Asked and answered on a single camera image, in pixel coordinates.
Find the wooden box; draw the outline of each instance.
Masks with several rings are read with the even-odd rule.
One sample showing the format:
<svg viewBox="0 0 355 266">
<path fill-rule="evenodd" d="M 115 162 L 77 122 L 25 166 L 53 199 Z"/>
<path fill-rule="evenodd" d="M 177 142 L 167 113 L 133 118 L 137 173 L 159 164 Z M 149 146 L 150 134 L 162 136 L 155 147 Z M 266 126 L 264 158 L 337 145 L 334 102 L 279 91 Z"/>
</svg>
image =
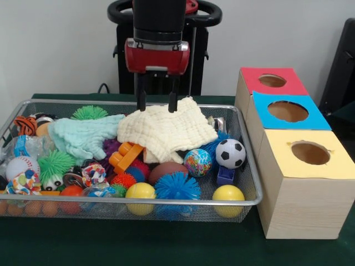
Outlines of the wooden box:
<svg viewBox="0 0 355 266">
<path fill-rule="evenodd" d="M 241 68 L 235 106 L 244 119 L 253 91 L 278 95 L 308 95 L 306 88 L 292 68 Z"/>
<path fill-rule="evenodd" d="M 246 127 L 255 156 L 259 154 L 264 129 L 331 130 L 308 95 L 272 95 L 254 91 Z"/>
<path fill-rule="evenodd" d="M 266 238 L 338 237 L 355 197 L 355 164 L 333 132 L 266 129 L 258 167 Z"/>
</svg>

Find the white wall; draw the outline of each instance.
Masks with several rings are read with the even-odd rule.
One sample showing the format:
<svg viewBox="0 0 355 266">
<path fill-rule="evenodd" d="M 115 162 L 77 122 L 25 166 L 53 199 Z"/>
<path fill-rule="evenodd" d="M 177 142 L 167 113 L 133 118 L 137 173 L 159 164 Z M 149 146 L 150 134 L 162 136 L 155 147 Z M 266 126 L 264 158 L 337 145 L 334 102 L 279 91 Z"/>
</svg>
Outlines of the white wall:
<svg viewBox="0 0 355 266">
<path fill-rule="evenodd" d="M 0 0 L 0 124 L 33 93 L 118 91 L 113 0 Z M 234 95 L 240 67 L 294 67 L 319 101 L 354 0 L 214 0 L 202 93 Z"/>
</svg>

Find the white cloth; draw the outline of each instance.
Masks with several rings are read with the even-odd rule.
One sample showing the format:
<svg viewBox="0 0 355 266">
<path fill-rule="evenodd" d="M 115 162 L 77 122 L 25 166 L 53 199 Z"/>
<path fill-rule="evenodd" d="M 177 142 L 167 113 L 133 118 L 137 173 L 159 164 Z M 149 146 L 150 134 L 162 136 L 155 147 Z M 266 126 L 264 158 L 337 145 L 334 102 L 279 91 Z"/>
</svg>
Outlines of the white cloth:
<svg viewBox="0 0 355 266">
<path fill-rule="evenodd" d="M 176 151 L 198 148 L 214 141 L 217 133 L 192 97 L 177 102 L 177 111 L 168 106 L 148 106 L 145 111 L 128 115 L 119 122 L 117 140 L 145 147 L 144 162 L 183 163 Z"/>
</svg>

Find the baseball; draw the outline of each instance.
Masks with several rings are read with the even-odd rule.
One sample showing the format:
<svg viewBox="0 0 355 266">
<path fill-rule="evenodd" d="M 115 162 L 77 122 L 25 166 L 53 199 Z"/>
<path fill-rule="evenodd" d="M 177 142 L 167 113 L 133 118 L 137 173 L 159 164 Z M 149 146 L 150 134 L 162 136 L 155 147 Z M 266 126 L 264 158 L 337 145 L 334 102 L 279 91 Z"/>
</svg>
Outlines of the baseball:
<svg viewBox="0 0 355 266">
<path fill-rule="evenodd" d="M 14 180 L 20 173 L 26 172 L 26 170 L 31 169 L 35 173 L 40 175 L 40 168 L 38 162 L 28 156 L 19 156 L 12 159 L 6 167 L 6 179 L 7 181 Z"/>
</svg>

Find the soccer ball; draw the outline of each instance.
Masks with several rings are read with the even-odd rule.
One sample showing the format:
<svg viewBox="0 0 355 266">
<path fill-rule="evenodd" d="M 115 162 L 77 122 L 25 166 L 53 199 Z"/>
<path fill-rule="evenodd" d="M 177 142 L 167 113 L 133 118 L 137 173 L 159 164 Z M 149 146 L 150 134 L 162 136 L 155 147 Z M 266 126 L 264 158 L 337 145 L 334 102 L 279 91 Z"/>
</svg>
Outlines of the soccer ball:
<svg viewBox="0 0 355 266">
<path fill-rule="evenodd" d="M 219 165 L 235 169 L 245 160 L 245 148 L 242 143 L 233 139 L 221 141 L 216 148 L 216 160 Z"/>
</svg>

